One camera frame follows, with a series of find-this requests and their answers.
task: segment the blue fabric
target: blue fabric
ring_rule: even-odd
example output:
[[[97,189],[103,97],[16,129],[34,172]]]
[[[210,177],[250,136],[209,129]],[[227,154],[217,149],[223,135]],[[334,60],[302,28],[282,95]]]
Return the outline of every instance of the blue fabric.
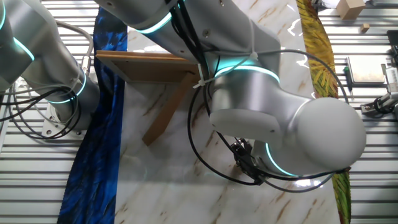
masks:
[[[127,50],[127,27],[100,8],[94,29],[97,50]],[[118,184],[124,81],[94,61],[99,107],[77,152],[58,223],[114,223]]]

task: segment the cardboard box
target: cardboard box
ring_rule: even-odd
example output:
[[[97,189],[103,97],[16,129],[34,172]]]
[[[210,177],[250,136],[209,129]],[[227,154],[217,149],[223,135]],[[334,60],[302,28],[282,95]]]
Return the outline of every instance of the cardboard box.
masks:
[[[336,10],[341,19],[356,19],[365,8],[363,0],[340,0]]]
[[[371,28],[370,24],[362,24],[361,33],[366,33]]]

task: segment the green and yellow fabric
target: green and yellow fabric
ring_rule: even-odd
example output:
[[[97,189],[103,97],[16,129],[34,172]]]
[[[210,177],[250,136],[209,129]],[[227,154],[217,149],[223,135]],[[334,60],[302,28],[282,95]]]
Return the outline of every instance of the green and yellow fabric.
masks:
[[[335,70],[335,58],[328,35],[311,5],[311,0],[296,0],[303,29],[305,48]],[[308,59],[315,95],[319,97],[338,97],[338,86],[333,75],[319,62]],[[349,172],[336,174],[333,188],[341,224],[351,222],[351,187]]]

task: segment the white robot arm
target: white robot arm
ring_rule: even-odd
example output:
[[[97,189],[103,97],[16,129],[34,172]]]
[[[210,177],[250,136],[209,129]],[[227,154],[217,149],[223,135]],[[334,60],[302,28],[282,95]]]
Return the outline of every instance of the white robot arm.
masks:
[[[215,74],[210,121],[222,134],[255,139],[251,158],[260,170],[300,177],[344,169],[361,156],[366,133],[355,110],[281,89],[277,36],[232,0],[95,1],[172,54],[202,64],[203,79]],[[0,0],[0,90],[22,73],[65,85],[78,76],[75,93],[88,116],[82,120],[90,122],[98,87],[62,44],[50,13],[38,0]],[[59,116],[70,116],[67,104],[59,103],[69,99],[49,100]]]
[[[251,155],[262,170],[287,177],[331,172],[363,153],[366,132],[355,110],[333,98],[311,100],[282,90],[280,54],[258,53],[257,59],[253,53],[280,50],[277,36],[232,0],[95,1],[172,54],[208,64],[208,74],[217,77],[211,123],[222,134],[255,139]],[[180,32],[192,29],[186,13],[196,37]],[[193,49],[189,42],[200,44]]]
[[[90,57],[84,61],[89,68]],[[0,91],[21,75],[33,89],[41,88],[36,91],[41,95],[49,92],[43,89],[46,85],[69,86],[81,108],[75,129],[84,130],[99,103],[100,89],[83,69],[61,41],[55,19],[38,0],[0,0]],[[61,122],[73,116],[69,102],[75,98],[60,92],[46,99]]]

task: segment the white marble table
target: white marble table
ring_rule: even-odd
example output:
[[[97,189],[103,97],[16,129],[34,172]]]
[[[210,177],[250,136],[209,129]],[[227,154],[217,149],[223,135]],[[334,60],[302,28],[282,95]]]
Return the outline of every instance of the white marble table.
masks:
[[[235,0],[254,21],[278,34],[287,49],[305,50],[295,0]],[[129,51],[161,50],[134,30]],[[303,96],[313,92],[307,59],[283,54],[283,89]],[[305,194],[288,194],[268,185],[247,187],[218,177],[201,164],[187,136],[188,94],[166,132],[150,147],[141,141],[175,85],[126,84],[123,136],[115,223],[339,223],[333,186]],[[250,181],[214,133],[202,101],[194,109],[193,139],[213,167]],[[313,181],[273,183],[290,189],[313,186]]]

